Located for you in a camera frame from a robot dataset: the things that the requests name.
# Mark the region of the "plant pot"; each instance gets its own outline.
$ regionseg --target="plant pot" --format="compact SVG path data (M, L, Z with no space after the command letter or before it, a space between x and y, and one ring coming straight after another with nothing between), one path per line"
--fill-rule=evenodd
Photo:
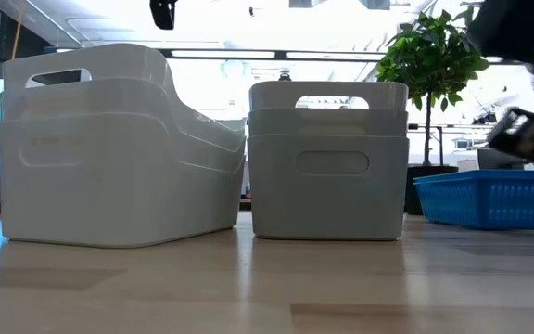
M405 186L405 209L407 213L422 215L422 205L419 202L417 188L413 184L414 178L456 173L459 169L454 166L410 166L407 169L407 185Z

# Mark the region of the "blue basket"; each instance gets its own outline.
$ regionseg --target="blue basket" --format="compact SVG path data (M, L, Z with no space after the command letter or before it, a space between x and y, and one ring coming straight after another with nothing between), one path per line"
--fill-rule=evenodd
M534 229L534 171L471 171L415 179L428 221Z

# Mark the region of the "white plastic bin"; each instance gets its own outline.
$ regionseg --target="white plastic bin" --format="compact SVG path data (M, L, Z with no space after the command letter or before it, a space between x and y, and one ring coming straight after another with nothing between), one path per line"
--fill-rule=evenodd
M76 69L92 81L26 88ZM138 247L235 225L245 137L183 104L160 52L107 45L22 58L4 77L6 237Z
M369 109L296 109L303 96L357 96ZM407 87L269 82L250 90L253 229L263 238L401 235L409 155Z

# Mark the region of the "potted plant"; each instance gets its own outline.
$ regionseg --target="potted plant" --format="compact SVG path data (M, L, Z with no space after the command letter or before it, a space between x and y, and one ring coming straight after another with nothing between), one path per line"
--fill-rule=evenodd
M378 63L378 81L406 84L409 98L418 109L426 99L426 142L424 162L421 166L409 167L405 206L410 214L422 214L415 177L457 172L453 166L434 166L429 158L430 118L437 101L442 111L463 99L459 92L469 80L477 79L477 71L483 71L490 63L470 44L464 28L453 22L464 19L468 24L473 18L473 8L454 19L442 11L438 18L420 13L414 24L401 24L402 32L389 43L385 56Z

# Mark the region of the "wooden floor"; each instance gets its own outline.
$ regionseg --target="wooden floor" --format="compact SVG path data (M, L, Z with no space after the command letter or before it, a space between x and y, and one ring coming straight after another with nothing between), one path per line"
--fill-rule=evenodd
M0 333L534 334L534 233L407 218L398 242L237 228L138 250L9 242Z

